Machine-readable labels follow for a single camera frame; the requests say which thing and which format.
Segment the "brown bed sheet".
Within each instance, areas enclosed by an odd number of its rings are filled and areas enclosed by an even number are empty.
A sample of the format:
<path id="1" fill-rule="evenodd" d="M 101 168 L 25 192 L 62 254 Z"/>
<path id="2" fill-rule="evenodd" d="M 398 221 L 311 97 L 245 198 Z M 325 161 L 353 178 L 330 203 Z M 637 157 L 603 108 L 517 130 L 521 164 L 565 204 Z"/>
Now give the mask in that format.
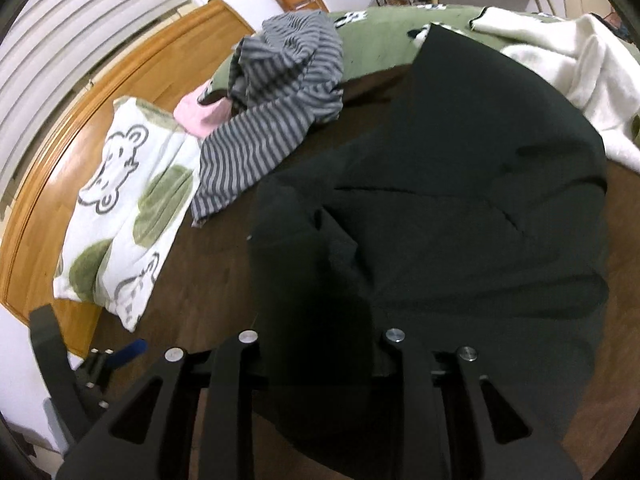
<path id="1" fill-rule="evenodd" d="M 407 67 L 400 66 L 349 81 L 341 118 L 312 128 L 288 163 L 296 165 L 373 128 L 385 118 L 405 73 Z M 110 400 L 124 394 L 166 348 L 206 350 L 254 321 L 244 240 L 254 196 L 246 193 L 201 229 L 183 220 L 137 331 L 150 348 L 115 373 Z M 616 162 L 608 166 L 605 211 L 610 296 L 604 339 L 596 374 L 564 439 L 587 479 L 622 446 L 626 432 L 639 433 L 634 422 L 639 411 L 639 177 Z"/>

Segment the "frog print pillow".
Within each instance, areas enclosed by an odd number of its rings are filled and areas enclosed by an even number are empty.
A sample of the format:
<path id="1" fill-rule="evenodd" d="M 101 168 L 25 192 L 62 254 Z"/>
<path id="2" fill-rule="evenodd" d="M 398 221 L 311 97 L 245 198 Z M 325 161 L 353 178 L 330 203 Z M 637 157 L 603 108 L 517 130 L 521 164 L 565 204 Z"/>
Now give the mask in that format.
<path id="1" fill-rule="evenodd" d="M 145 100 L 114 101 L 96 171 L 79 190 L 53 279 L 132 332 L 200 185 L 200 142 Z"/>

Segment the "black sweater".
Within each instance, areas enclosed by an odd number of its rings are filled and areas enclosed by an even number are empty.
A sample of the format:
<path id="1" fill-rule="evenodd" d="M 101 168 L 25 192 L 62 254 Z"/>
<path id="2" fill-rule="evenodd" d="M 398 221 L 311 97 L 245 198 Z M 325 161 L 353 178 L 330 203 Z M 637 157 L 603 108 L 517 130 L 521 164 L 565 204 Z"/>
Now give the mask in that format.
<path id="1" fill-rule="evenodd" d="M 478 350 L 561 444 L 602 334 L 607 190 L 600 136 L 560 92 L 433 27 L 379 125 L 258 186 L 258 413 L 347 477 L 398 479 L 399 327 Z"/>

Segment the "wooden headboard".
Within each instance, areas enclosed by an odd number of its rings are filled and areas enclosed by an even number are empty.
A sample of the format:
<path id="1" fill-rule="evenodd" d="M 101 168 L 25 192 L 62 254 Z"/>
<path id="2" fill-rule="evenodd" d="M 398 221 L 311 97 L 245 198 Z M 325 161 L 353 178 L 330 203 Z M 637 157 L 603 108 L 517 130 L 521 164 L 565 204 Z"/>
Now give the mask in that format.
<path id="1" fill-rule="evenodd" d="M 54 298 L 53 274 L 78 191 L 101 161 L 114 100 L 134 96 L 173 110 L 252 30 L 224 0 L 209 0 L 122 55 L 63 115 L 27 171 L 2 238 L 1 303 L 14 318 L 26 323 L 50 304 L 67 349 L 87 355 L 101 310 Z"/>

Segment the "pink cloth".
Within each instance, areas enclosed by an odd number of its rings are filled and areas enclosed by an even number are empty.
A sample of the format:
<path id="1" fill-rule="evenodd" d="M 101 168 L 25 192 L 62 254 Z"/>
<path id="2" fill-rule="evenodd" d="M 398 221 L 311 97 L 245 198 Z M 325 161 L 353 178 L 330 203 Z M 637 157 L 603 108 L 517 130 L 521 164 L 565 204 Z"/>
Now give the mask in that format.
<path id="1" fill-rule="evenodd" d="M 187 133 L 199 139 L 205 139 L 231 117 L 232 103 L 226 96 L 215 98 L 213 104 L 202 105 L 198 97 L 205 90 L 201 84 L 192 92 L 183 96 L 172 112 L 178 124 Z"/>

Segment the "white fleece blanket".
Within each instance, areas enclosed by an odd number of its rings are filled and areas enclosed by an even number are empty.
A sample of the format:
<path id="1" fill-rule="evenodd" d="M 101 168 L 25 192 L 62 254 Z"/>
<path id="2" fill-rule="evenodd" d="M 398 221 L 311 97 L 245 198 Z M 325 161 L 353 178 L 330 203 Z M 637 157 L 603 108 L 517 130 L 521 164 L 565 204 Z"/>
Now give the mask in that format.
<path id="1" fill-rule="evenodd" d="M 639 63 L 589 14 L 543 22 L 490 6 L 470 21 L 474 32 L 509 39 L 501 49 L 558 90 L 600 134 L 609 159 L 637 172 Z"/>

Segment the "white radiator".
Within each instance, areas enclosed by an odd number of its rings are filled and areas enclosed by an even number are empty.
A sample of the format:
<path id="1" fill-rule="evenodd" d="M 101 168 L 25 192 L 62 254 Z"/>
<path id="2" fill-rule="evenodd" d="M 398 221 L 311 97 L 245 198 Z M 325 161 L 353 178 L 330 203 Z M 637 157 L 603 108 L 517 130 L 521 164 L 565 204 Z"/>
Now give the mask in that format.
<path id="1" fill-rule="evenodd" d="M 124 42 L 190 0 L 28 0 L 1 43 L 1 187 L 42 126 Z"/>

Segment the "grey striped shirt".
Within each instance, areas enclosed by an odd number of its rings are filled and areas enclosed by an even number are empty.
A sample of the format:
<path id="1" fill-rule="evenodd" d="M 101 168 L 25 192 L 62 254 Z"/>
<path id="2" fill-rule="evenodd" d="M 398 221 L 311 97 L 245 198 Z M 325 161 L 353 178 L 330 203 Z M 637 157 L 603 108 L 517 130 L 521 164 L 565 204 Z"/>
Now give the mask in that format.
<path id="1" fill-rule="evenodd" d="M 232 204 L 343 108 L 343 44 L 329 15 L 283 13 L 244 37 L 229 65 L 235 115 L 202 142 L 193 223 Z"/>

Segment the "green patterned blanket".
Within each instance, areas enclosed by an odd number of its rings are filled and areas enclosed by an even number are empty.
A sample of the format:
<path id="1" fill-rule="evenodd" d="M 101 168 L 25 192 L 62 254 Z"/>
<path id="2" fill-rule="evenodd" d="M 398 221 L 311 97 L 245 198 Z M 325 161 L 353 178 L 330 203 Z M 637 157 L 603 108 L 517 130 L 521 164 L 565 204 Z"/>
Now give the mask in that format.
<path id="1" fill-rule="evenodd" d="M 360 11 L 288 12 L 244 37 L 216 70 L 198 102 L 226 94 L 247 105 L 311 84 L 340 82 L 410 64 L 432 25 L 500 50 L 520 40 L 510 32 L 478 32 L 476 6 L 379 6 Z"/>

